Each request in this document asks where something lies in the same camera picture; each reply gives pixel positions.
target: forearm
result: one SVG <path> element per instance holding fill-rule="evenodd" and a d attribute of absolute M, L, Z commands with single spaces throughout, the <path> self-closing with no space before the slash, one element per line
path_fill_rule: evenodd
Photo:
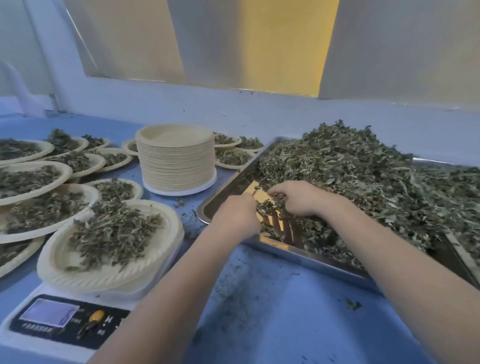
<path fill-rule="evenodd" d="M 218 275 L 240 240 L 207 227 L 89 363 L 179 362 Z"/>
<path fill-rule="evenodd" d="M 479 291 L 347 200 L 325 218 L 439 360 L 478 362 Z"/>

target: hand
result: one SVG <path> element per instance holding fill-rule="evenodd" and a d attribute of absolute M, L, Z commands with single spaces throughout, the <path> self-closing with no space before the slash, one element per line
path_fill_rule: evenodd
<path fill-rule="evenodd" d="M 328 210 L 347 200 L 339 194 L 324 191 L 306 181 L 286 181 L 268 190 L 268 194 L 284 194 L 285 208 L 293 215 L 318 215 L 325 218 Z"/>
<path fill-rule="evenodd" d="M 213 216 L 210 226 L 225 232 L 238 243 L 260 233 L 257 203 L 251 194 L 229 196 Z"/>

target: metal tray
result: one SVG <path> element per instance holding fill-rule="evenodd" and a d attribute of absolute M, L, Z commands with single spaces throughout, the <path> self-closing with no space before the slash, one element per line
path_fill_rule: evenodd
<path fill-rule="evenodd" d="M 205 224 L 209 224 L 212 221 L 213 215 L 228 196 L 232 194 L 242 194 L 247 187 L 250 186 L 252 183 L 252 180 L 249 178 L 250 174 L 252 171 L 254 171 L 262 155 L 267 153 L 276 144 L 291 139 L 292 138 L 285 137 L 276 137 L 273 139 L 262 150 L 260 150 L 241 171 L 236 172 L 219 190 L 215 191 L 210 197 L 205 199 L 197 209 L 197 215 L 200 221 L 204 222 Z M 414 158 L 414 163 L 427 164 L 441 168 L 454 167 L 450 163 L 422 158 Z M 247 240 L 244 243 L 252 246 L 255 249 L 278 256 L 287 261 L 318 271 L 320 273 L 327 274 L 333 278 L 341 279 L 350 284 L 381 293 L 380 289 L 367 272 L 353 266 L 337 262 L 323 255 L 311 253 L 304 249 L 297 248 L 286 243 L 281 243 L 262 235 L 260 237 Z M 456 273 L 458 276 L 475 286 L 477 289 L 480 289 L 480 269 L 478 269 L 476 266 L 472 266 L 471 257 L 463 249 L 463 247 L 461 247 L 460 244 L 454 244 L 451 242 L 438 243 L 434 247 L 434 250 L 429 253 L 429 255 Z"/>

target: blue table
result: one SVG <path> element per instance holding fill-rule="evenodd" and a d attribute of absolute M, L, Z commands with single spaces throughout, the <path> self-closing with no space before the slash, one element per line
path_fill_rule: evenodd
<path fill-rule="evenodd" d="M 45 139 L 52 128 L 72 136 L 105 137 L 117 146 L 141 125 L 72 114 L 0 118 L 0 138 Z M 176 198 L 144 192 L 144 199 L 177 206 L 187 234 L 181 256 L 202 230 L 194 215 L 201 201 L 231 172 L 218 170 L 216 184 L 200 194 Z M 142 183 L 138 161 L 104 173 Z M 38 254 L 0 278 L 0 321 L 40 284 Z M 347 299 L 362 307 L 352 311 Z M 60 364 L 64 361 L 0 346 L 0 362 Z M 185 356 L 187 364 L 434 363 L 380 295 L 351 286 L 240 245 L 223 269 Z"/>

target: tray rim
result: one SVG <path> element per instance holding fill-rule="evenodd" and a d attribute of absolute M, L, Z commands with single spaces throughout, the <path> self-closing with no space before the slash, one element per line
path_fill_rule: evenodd
<path fill-rule="evenodd" d="M 252 163 L 255 163 L 259 158 L 261 158 L 264 153 L 268 152 L 272 147 L 274 147 L 278 143 L 282 143 L 282 142 L 286 142 L 294 139 L 295 138 L 291 138 L 291 137 L 277 136 L 277 137 L 274 137 L 272 140 L 270 140 L 267 144 L 265 144 L 263 149 L 259 153 L 257 153 L 255 157 L 250 159 L 244 165 L 242 170 L 236 171 L 220 188 L 218 188 L 216 191 L 214 191 L 210 196 L 208 196 L 204 201 L 200 203 L 200 205 L 196 210 L 198 219 L 204 224 L 207 224 L 207 225 L 210 224 L 211 219 L 205 215 L 204 208 L 210 202 L 212 202 L 212 200 L 215 199 L 215 197 L 217 197 L 224 189 L 226 189 L 228 185 L 230 185 L 230 183 L 232 183 L 240 174 L 248 172 L 249 166 Z M 455 165 L 449 162 L 443 162 L 439 160 L 425 159 L 425 158 L 419 158 L 419 157 L 414 157 L 413 161 L 420 162 L 420 163 L 435 163 L 435 164 L 442 163 L 442 164 L 445 164 L 446 166 Z M 334 259 L 325 257 L 317 253 L 312 253 L 307 250 L 288 245 L 286 243 L 278 242 L 274 239 L 270 239 L 262 235 L 260 235 L 259 237 L 257 236 L 257 238 L 249 239 L 245 241 L 245 243 L 247 245 L 253 246 L 254 248 L 266 251 L 267 253 L 270 253 L 270 254 L 277 255 L 283 259 L 300 264 L 302 266 L 306 267 L 307 265 L 309 265 L 309 268 L 314 270 L 318 270 L 318 268 L 315 269 L 314 267 L 315 264 L 318 266 L 322 266 L 323 268 L 329 268 L 329 269 L 335 270 L 344 275 L 344 277 L 340 279 L 343 279 L 345 281 L 348 281 L 349 283 L 352 283 L 358 286 L 363 286 L 364 288 L 370 289 L 372 291 L 381 293 L 380 289 L 378 288 L 374 280 L 366 271 L 355 268 L 351 265 L 338 262 Z M 445 242 L 445 244 L 456 255 L 456 257 L 463 263 L 464 268 L 466 269 L 470 277 L 475 281 L 476 288 L 480 289 L 480 281 L 476 278 L 475 274 L 473 274 L 471 269 L 469 269 L 468 264 L 465 262 L 465 259 L 463 258 L 463 256 L 458 253 L 457 248 L 453 246 L 450 242 Z"/>

